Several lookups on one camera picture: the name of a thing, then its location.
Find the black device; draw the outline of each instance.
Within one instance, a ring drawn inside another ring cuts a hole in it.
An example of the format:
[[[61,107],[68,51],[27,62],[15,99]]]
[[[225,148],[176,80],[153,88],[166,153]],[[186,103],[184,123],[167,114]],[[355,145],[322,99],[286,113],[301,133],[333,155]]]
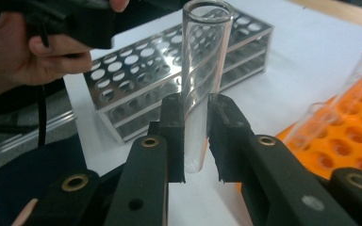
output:
[[[27,23],[38,28],[45,46],[49,46],[48,34],[66,34],[89,47],[109,49],[116,33],[178,10],[185,2],[134,0],[119,13],[116,24],[116,13],[105,0],[0,0],[0,13],[23,13]]]
[[[185,182],[180,107],[179,94],[163,99],[160,121],[134,141],[124,165],[101,178],[90,170],[63,175],[26,225],[167,225],[168,183]],[[210,98],[209,109],[219,179],[242,183],[255,226],[362,225],[362,170],[319,178],[276,137],[255,135],[232,99]]]

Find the black cable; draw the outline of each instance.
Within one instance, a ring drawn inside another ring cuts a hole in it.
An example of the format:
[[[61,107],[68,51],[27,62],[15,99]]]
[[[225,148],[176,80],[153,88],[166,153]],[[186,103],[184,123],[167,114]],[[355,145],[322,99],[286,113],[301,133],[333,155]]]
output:
[[[46,138],[46,98],[45,98],[45,87],[37,86],[37,105],[38,105],[38,146],[45,145]]]

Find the orange rack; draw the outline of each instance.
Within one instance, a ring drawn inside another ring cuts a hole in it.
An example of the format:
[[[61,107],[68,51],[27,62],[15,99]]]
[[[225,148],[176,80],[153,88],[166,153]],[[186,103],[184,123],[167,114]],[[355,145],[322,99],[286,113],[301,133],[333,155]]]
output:
[[[278,135],[304,166],[329,179],[337,168],[362,169],[362,76]]]

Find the test tube rack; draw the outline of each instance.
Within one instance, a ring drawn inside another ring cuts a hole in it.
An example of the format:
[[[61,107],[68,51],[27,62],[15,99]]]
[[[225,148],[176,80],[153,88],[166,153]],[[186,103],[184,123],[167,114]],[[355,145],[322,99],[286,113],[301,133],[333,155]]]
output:
[[[195,32],[194,47],[210,43],[208,30]],[[271,39],[271,25],[236,11],[221,90],[265,70]],[[179,24],[94,60],[84,73],[95,109],[119,143],[146,131],[159,119],[161,100],[181,90],[181,48]]]
[[[325,179],[339,168],[362,170],[362,78],[320,106],[278,137],[308,170]]]

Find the white table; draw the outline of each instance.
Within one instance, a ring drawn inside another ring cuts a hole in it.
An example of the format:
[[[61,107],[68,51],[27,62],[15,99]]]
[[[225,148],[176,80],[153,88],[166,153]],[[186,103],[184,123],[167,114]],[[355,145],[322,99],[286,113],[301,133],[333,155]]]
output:
[[[362,27],[283,0],[229,0],[235,8],[274,26],[268,67],[223,94],[237,103],[257,134],[275,136],[315,102],[337,94],[362,53]],[[123,48],[181,23],[180,11],[117,35]],[[100,175],[121,165],[132,141],[116,143],[95,112],[82,74],[64,78],[87,165]],[[170,184],[169,225],[252,225],[235,185],[218,181],[213,156],[204,168]]]

